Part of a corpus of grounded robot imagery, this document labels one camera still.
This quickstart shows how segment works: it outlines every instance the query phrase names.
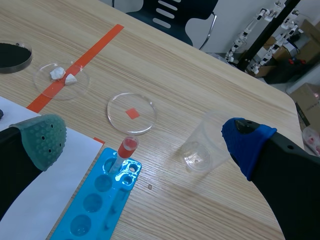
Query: glass petri dish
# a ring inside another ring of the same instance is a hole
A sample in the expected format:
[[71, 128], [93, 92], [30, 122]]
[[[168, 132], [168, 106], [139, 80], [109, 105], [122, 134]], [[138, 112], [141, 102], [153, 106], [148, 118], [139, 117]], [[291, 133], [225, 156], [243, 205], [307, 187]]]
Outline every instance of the glass petri dish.
[[[75, 75], [77, 82], [69, 86], [65, 85], [57, 94], [53, 94], [51, 91], [47, 91], [46, 89], [51, 86], [52, 83], [54, 83], [53, 81], [51, 81], [50, 72], [58, 67], [61, 67], [65, 71], [67, 71], [67, 69], [71, 66], [72, 68], [74, 68], [74, 70], [76, 70], [76, 72], [78, 72]], [[70, 100], [82, 96], [87, 92], [89, 88], [90, 78], [80, 66], [74, 66], [73, 62], [55, 62], [40, 66], [33, 76], [33, 82], [36, 89], [40, 93], [51, 99]]]
[[157, 110], [152, 101], [137, 93], [115, 95], [107, 105], [107, 117], [111, 125], [130, 135], [148, 132], [157, 121]]
[[12, 73], [16, 73], [19, 72], [25, 68], [27, 68], [33, 59], [33, 55], [32, 55], [32, 48], [30, 46], [30, 44], [22, 41], [22, 40], [17, 40], [17, 41], [13, 41], [13, 40], [0, 40], [0, 44], [10, 44], [10, 45], [15, 45], [15, 46], [19, 46], [21, 48], [25, 48], [28, 49], [30, 54], [30, 57], [28, 59], [26, 59], [25, 61], [21, 62], [18, 65], [15, 66], [9, 66], [9, 67], [0, 67], [0, 74], [12, 74]]

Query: blue plastic tray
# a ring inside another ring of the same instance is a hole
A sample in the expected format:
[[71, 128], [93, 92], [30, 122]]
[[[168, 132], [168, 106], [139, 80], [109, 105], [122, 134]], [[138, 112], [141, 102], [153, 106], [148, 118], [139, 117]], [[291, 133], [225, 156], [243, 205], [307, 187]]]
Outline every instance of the blue plastic tray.
[[51, 240], [108, 240], [133, 189], [142, 165], [131, 158], [110, 174], [117, 152], [103, 150]]

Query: test tube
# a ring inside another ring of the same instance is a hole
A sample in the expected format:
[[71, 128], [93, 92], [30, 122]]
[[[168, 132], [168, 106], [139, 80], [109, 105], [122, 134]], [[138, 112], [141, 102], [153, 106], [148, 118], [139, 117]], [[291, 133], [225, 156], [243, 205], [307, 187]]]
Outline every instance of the test tube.
[[127, 136], [122, 141], [117, 152], [116, 160], [109, 171], [110, 174], [114, 174], [118, 172], [122, 163], [126, 159], [130, 158], [131, 155], [134, 153], [134, 151], [137, 149], [138, 144], [139, 144], [139, 140], [136, 136]]

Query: chair backrest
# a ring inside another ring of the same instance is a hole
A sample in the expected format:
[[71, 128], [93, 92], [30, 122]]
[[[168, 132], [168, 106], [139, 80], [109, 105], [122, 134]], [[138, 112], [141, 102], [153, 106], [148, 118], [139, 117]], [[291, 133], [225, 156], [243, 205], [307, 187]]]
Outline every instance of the chair backrest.
[[210, 17], [218, 0], [144, 0], [142, 9], [170, 25], [186, 25], [190, 19]]

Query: robot frame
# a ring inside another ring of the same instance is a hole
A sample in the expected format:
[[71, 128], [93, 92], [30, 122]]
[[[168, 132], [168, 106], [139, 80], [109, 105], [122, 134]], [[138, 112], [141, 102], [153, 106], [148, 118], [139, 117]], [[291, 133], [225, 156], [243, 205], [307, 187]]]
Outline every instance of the robot frame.
[[[262, 8], [256, 16], [252, 19], [252, 21], [246, 26], [246, 28], [237, 35], [237, 39], [233, 42], [231, 49], [226, 53], [225, 59], [229, 63], [234, 62], [234, 53], [240, 48], [247, 40], [248, 35], [252, 32], [255, 28], [257, 23], [260, 20], [265, 20], [267, 22], [271, 22], [274, 18], [276, 18], [282, 9], [285, 7], [283, 3], [277, 1], [274, 3], [271, 9]], [[295, 31], [298, 29], [298, 25], [295, 23], [295, 19], [298, 17], [299, 11], [294, 9], [283, 21], [281, 27], [285, 30], [285, 32], [281, 35], [281, 37], [269, 47], [266, 51], [265, 55], [261, 58], [260, 61], [255, 62], [249, 66], [250, 70], [257, 74], [259, 72], [259, 68], [265, 65], [275, 54], [279, 48], [289, 39]]]

